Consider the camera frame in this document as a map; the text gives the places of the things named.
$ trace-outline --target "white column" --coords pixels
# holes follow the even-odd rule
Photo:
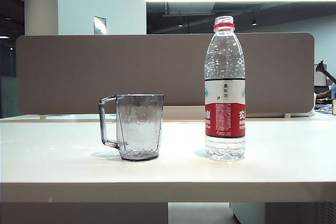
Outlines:
[[[58,34],[57,0],[25,0],[25,34]]]

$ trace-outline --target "plastic water bottle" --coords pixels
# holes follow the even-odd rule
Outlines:
[[[205,149],[214,160],[245,152],[245,62],[233,17],[215,19],[205,58]]]
[[[336,84],[333,83],[333,84],[331,85],[331,98],[332,98],[332,99],[336,98],[336,97],[335,97],[335,93],[336,93]]]

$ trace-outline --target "desk divider panel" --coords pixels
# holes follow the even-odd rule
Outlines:
[[[314,38],[237,34],[249,117],[313,108]],[[163,93],[165,105],[204,105],[211,34],[55,35],[17,40],[18,103],[25,114],[98,113],[100,98]]]

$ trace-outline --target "person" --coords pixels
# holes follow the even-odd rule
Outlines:
[[[316,94],[316,100],[321,100],[325,98],[331,98],[331,89],[326,92]]]

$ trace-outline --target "desk surface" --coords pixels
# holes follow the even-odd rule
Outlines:
[[[248,119],[237,162],[206,157],[203,122],[164,122],[159,157],[133,163],[101,143],[98,122],[6,121],[2,202],[336,201],[331,114]]]

